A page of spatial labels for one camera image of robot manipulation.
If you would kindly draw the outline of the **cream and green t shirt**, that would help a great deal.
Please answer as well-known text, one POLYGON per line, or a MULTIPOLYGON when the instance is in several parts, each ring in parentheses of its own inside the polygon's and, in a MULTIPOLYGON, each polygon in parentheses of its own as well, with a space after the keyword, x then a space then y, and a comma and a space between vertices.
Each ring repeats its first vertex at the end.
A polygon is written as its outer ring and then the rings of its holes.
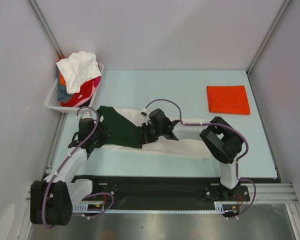
MULTIPOLYGON (((123 115, 136 126, 141 126, 146 120, 141 115, 140 111, 129 108, 114 108, 119 114, 123 115)), ((119 146, 114 144, 106 144, 102 149, 135 152, 153 155, 166 155, 173 157, 184 157, 189 159, 210 159, 211 152, 203 141, 183 139, 183 140, 167 140, 160 136, 158 141, 143 145, 141 149, 119 146)))

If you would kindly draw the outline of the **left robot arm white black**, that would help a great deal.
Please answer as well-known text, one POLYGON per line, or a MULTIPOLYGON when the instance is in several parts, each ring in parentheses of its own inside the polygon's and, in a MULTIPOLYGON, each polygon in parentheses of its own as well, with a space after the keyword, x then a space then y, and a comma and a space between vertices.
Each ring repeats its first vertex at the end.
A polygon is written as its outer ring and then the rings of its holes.
POLYGON ((79 168, 86 163, 99 140, 108 137, 106 130, 92 117, 81 118, 67 156, 55 172, 30 187, 30 221, 35 225, 66 226, 73 207, 87 197, 95 200, 101 188, 90 179, 73 181, 79 168))

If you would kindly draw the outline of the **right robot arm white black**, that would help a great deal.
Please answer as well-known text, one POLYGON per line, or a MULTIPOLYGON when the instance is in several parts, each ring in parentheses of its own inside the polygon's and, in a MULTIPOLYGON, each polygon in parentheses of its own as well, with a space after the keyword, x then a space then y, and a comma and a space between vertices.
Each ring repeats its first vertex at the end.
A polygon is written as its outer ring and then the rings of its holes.
POLYGON ((186 123, 170 120, 161 109, 149 113, 141 124, 141 143, 150 144, 164 137, 166 140, 202 141, 212 156, 220 162, 221 196, 232 201, 239 194, 236 160, 244 143, 240 135, 221 117, 210 122, 186 123))

